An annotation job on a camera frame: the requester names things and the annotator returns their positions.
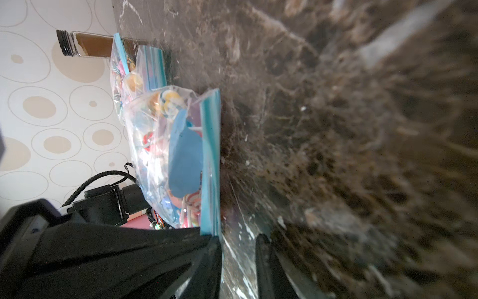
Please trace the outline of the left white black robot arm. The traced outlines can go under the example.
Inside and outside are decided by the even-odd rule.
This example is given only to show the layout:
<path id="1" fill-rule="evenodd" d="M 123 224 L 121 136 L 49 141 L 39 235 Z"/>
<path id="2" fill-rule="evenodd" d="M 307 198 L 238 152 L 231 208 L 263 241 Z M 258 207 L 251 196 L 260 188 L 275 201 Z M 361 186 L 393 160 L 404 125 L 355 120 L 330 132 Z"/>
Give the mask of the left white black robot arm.
<path id="1" fill-rule="evenodd" d="M 81 184 L 63 203 L 62 210 L 88 223 L 146 230 L 165 230 L 171 226 L 146 202 L 136 178 L 124 171 L 98 173 Z"/>

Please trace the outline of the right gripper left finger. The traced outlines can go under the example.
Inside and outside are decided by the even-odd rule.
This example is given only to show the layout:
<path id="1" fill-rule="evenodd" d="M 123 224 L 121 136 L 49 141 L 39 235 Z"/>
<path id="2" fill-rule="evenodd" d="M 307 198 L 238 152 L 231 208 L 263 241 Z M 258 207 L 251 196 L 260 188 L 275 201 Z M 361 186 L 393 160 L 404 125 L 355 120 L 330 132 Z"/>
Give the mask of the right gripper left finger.
<path id="1" fill-rule="evenodd" d="M 221 276 L 219 238 L 197 228 L 86 223 L 45 199 L 1 219 L 4 299 L 216 299 Z"/>

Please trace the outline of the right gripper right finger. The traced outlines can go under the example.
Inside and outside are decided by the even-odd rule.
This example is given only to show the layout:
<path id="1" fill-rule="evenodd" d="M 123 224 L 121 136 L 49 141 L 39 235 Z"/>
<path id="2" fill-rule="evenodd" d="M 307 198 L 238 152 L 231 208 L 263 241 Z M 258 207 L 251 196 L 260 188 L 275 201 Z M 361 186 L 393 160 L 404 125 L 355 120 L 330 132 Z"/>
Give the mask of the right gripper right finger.
<path id="1" fill-rule="evenodd" d="M 259 234 L 255 241 L 256 277 L 259 299 L 316 299 L 317 292 L 305 289 L 290 280 L 267 235 Z"/>

